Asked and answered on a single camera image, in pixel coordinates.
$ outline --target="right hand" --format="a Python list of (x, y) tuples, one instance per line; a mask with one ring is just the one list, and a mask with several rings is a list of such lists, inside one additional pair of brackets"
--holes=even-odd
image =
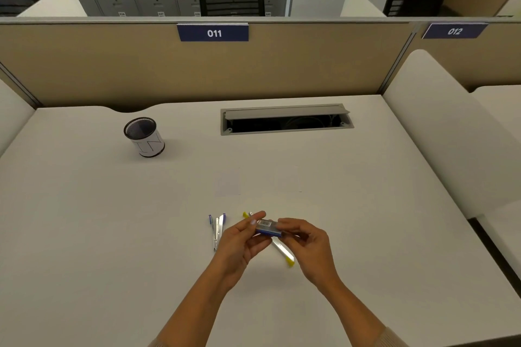
[(303, 219), (278, 219), (281, 241), (295, 254), (304, 276), (319, 290), (340, 281), (326, 231)]

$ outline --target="adjacent desk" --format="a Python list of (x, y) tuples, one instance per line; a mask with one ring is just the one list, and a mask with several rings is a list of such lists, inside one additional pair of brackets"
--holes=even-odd
[[(354, 129), (220, 135), (221, 108), (331, 103)], [(141, 115), (166, 141), (157, 158), (123, 136)], [(521, 330), (521, 300), (378, 95), (39, 109), (0, 158), (0, 203), (2, 345), (146, 346), (212, 258), (208, 214), (245, 210), (327, 230), (342, 279), (411, 345)], [(271, 248), (208, 342), (346, 344)]]
[[(521, 85), (479, 87), (472, 96), (521, 142)], [(521, 277), (521, 198), (485, 214), (479, 222)]]

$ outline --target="left hand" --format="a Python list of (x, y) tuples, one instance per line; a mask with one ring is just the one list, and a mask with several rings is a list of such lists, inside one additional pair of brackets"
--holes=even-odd
[(226, 292), (237, 284), (250, 260), (270, 245), (270, 236), (254, 236), (257, 221), (265, 216), (266, 213), (260, 211), (224, 231), (217, 252), (208, 267), (217, 270), (221, 275), (222, 287)]

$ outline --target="pen holder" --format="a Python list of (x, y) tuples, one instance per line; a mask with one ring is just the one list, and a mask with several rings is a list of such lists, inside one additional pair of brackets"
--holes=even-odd
[(140, 117), (128, 122), (123, 133), (138, 149), (141, 156), (153, 158), (165, 149), (165, 142), (157, 131), (157, 124), (151, 118)]

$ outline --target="blue sign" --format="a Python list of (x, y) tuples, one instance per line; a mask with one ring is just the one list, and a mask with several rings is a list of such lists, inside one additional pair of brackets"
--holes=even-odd
[(248, 41), (248, 24), (177, 24), (181, 41)]
[(475, 39), (488, 24), (450, 22), (430, 24), (422, 39)]

